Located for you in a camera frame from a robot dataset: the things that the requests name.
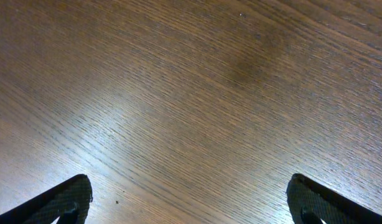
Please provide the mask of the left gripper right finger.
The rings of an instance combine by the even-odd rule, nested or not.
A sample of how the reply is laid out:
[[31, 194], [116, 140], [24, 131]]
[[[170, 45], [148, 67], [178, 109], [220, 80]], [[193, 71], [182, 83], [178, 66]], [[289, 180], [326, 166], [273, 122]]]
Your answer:
[[382, 224], [382, 215], [302, 174], [292, 175], [286, 195], [295, 224]]

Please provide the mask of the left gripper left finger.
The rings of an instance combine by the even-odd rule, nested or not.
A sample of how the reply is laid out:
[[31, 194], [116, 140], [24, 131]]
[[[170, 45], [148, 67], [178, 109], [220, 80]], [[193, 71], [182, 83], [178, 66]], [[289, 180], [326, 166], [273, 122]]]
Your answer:
[[78, 174], [0, 215], [0, 224], [84, 224], [93, 200], [90, 180]]

